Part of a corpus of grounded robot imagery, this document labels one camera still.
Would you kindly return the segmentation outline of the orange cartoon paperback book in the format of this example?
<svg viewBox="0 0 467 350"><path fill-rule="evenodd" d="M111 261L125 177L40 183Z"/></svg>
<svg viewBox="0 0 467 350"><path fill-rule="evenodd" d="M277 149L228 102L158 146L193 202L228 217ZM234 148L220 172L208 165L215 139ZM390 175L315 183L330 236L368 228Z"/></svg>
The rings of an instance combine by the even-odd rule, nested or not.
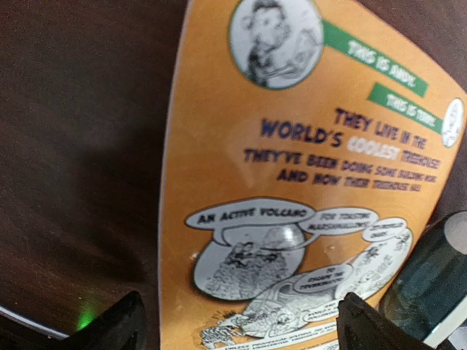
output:
<svg viewBox="0 0 467 350"><path fill-rule="evenodd" d="M356 1L189 1L159 211L162 349L337 349L433 211L466 92Z"/></svg>

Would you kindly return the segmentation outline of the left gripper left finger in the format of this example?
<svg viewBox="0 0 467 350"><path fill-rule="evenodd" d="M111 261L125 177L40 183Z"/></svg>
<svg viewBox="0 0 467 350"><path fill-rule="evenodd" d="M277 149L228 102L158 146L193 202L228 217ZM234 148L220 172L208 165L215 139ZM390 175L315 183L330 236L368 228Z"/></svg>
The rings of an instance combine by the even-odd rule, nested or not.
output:
<svg viewBox="0 0 467 350"><path fill-rule="evenodd" d="M62 340L61 348L146 349L147 316L140 293L129 292L86 327Z"/></svg>

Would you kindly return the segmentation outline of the white black bowl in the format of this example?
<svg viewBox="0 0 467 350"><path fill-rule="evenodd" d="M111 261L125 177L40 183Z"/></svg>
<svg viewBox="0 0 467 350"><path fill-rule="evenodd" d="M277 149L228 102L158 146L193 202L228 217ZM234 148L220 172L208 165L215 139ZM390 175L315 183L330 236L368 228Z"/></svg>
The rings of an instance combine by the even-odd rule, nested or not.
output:
<svg viewBox="0 0 467 350"><path fill-rule="evenodd" d="M450 214L417 242L379 312L436 347L466 320L466 212Z"/></svg>

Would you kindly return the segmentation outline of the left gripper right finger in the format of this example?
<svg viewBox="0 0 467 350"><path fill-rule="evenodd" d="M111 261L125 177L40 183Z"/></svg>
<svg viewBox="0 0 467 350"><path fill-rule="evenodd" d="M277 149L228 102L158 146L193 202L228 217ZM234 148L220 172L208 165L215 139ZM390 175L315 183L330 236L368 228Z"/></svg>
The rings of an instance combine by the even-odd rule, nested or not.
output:
<svg viewBox="0 0 467 350"><path fill-rule="evenodd" d="M430 346L407 335L358 295L349 292L338 304L337 333L343 350L422 350Z"/></svg>

